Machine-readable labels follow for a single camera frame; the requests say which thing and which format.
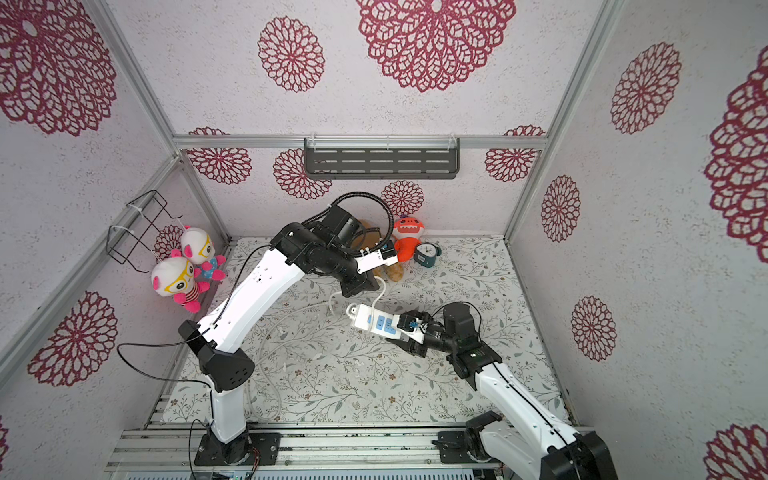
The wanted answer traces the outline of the white power strip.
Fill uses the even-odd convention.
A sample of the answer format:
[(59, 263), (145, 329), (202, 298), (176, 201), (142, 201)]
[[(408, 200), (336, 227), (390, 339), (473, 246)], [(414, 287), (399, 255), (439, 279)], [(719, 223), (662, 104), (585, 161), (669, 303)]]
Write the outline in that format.
[(404, 331), (398, 327), (400, 321), (399, 314), (391, 314), (381, 310), (374, 310), (371, 306), (365, 304), (350, 304), (346, 308), (346, 315), (351, 320), (351, 326), (380, 336), (385, 339), (402, 340), (405, 338)]

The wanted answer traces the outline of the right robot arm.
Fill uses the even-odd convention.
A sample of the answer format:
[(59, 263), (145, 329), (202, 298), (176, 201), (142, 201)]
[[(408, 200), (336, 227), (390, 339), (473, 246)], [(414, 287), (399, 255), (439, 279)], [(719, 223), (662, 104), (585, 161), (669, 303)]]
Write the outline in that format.
[(465, 424), (467, 454), (501, 461), (521, 479), (616, 479), (607, 444), (594, 431), (581, 433), (550, 412), (515, 378), (479, 333), (479, 311), (467, 302), (438, 309), (438, 321), (412, 310), (385, 320), (386, 339), (413, 356), (446, 354), (456, 376), (495, 407)]

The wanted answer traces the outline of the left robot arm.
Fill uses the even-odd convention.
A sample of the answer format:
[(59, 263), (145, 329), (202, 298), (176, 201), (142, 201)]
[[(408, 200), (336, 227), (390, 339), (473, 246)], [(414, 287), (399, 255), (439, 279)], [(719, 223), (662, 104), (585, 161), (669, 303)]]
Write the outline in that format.
[(378, 282), (373, 270), (397, 261), (390, 240), (376, 248), (351, 248), (357, 230), (353, 218), (331, 227), (324, 223), (311, 228), (297, 222), (286, 225), (222, 305), (198, 324), (186, 321), (179, 327), (211, 388), (212, 420), (196, 464), (237, 465), (251, 455), (244, 389), (256, 365), (241, 345), (281, 295), (314, 271), (338, 280), (345, 297), (374, 291)]

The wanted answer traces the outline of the teal alarm clock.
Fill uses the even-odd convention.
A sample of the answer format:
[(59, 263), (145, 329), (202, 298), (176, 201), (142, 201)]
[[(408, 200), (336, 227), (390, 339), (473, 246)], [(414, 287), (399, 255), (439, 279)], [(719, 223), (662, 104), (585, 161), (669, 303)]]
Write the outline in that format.
[(442, 248), (432, 242), (422, 242), (414, 250), (413, 260), (424, 268), (433, 268), (442, 255)]

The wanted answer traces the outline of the red shark plush toy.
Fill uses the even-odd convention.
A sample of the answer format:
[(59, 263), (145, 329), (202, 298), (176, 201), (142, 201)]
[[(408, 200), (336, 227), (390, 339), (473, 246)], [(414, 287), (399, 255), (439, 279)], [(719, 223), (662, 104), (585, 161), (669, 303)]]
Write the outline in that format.
[(395, 221), (394, 247), (400, 263), (405, 263), (413, 258), (416, 247), (421, 244), (421, 236), (424, 231), (424, 224), (414, 217), (404, 217)]

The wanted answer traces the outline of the upper pink white plush doll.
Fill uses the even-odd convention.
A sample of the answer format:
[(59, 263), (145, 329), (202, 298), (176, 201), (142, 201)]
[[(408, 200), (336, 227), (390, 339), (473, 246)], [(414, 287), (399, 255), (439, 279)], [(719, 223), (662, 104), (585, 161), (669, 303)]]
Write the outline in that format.
[(210, 235), (203, 229), (186, 226), (180, 237), (181, 253), (207, 281), (223, 281), (226, 273), (222, 270), (227, 259), (217, 253)]

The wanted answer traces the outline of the pink white plush doll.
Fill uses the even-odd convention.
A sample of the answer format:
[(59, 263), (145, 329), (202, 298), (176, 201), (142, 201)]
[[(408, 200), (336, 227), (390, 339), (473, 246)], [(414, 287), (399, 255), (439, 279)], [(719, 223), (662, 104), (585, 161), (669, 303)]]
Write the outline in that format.
[(226, 273), (222, 270), (227, 259), (217, 253), (210, 235), (203, 229), (186, 226), (180, 237), (181, 253), (207, 281), (223, 281)]
[(203, 289), (197, 283), (200, 269), (187, 259), (180, 250), (174, 249), (171, 256), (160, 261), (151, 271), (150, 278), (155, 293), (172, 298), (190, 313), (201, 309), (200, 294)]

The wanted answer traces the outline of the lower pink white plush doll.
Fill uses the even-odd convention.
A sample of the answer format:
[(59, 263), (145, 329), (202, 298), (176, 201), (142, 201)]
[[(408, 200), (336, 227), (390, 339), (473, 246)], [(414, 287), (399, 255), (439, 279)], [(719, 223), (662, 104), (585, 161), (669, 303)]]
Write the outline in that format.
[(203, 289), (197, 283), (200, 269), (187, 259), (180, 250), (174, 249), (171, 256), (160, 261), (151, 271), (150, 278), (155, 293), (172, 298), (190, 313), (201, 309), (200, 294)]

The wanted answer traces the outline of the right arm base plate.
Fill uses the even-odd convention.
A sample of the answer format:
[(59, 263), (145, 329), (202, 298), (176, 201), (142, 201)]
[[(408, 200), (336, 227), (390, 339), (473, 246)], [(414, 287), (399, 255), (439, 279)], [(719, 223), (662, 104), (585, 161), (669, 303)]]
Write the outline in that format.
[(444, 464), (497, 462), (486, 452), (479, 435), (469, 430), (439, 431), (431, 443), (438, 448), (440, 461)]

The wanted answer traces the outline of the grey wall shelf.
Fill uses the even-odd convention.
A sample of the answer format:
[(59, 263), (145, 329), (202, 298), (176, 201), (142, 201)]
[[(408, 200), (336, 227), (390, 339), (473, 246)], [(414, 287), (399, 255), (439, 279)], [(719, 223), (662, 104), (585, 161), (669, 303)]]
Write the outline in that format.
[(306, 138), (304, 172), (312, 180), (452, 180), (460, 141)]

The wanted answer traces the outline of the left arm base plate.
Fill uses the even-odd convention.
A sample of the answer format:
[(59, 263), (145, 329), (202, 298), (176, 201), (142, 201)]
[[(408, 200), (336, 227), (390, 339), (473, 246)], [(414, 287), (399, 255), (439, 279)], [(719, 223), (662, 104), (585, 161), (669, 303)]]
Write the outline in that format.
[(203, 467), (256, 465), (272, 466), (277, 461), (282, 435), (244, 432), (230, 443), (223, 443), (213, 433), (203, 435), (193, 464)]

